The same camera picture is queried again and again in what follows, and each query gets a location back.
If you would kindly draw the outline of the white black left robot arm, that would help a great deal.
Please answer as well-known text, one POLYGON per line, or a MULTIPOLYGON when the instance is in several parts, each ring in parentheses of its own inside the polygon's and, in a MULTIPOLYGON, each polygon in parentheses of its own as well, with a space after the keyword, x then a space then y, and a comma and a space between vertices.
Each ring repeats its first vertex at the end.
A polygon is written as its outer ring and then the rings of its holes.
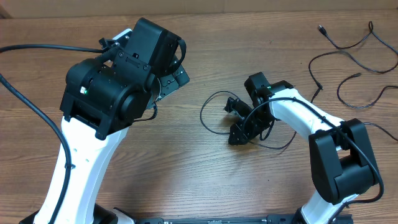
POLYGON ((101 39, 103 53, 72 66, 60 109, 60 148, 45 202, 25 223, 132 223, 119 208, 96 198, 110 159, 145 110, 188 83, 182 67, 185 41, 140 18, 133 29, 101 39))

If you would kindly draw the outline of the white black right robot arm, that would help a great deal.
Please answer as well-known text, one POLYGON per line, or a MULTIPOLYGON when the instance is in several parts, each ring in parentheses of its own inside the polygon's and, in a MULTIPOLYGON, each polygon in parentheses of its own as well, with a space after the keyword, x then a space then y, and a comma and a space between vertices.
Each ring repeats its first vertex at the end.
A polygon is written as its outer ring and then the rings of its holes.
POLYGON ((243 145, 273 127, 288 124, 309 144, 315 192, 293 215, 269 215, 267 222, 352 223, 341 211, 355 203, 379 200, 384 184, 367 129, 360 120, 332 116, 303 98, 289 82, 269 83, 261 72, 249 76, 244 87, 252 100, 228 98, 225 111, 239 121, 230 127, 230 145, 243 145))

